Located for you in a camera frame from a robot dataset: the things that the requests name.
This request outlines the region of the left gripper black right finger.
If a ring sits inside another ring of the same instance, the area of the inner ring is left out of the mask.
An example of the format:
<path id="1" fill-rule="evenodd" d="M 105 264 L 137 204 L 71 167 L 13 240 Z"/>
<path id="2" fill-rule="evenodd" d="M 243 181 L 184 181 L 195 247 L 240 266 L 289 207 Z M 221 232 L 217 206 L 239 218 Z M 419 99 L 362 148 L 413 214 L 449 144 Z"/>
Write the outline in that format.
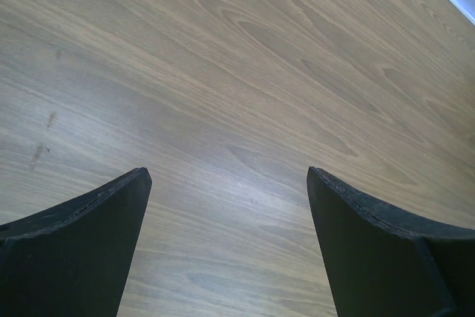
<path id="1" fill-rule="evenodd" d="M 339 316 L 472 316 L 474 231 L 307 173 L 312 219 Z"/>

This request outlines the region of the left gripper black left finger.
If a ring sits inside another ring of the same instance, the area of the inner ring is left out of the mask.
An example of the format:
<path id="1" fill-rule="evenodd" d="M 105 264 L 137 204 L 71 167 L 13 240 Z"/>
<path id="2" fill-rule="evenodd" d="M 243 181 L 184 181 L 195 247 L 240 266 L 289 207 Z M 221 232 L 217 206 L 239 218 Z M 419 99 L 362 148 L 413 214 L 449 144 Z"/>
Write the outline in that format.
<path id="1" fill-rule="evenodd" d="M 151 186 L 133 169 L 1 225 L 1 315 L 116 316 Z"/>

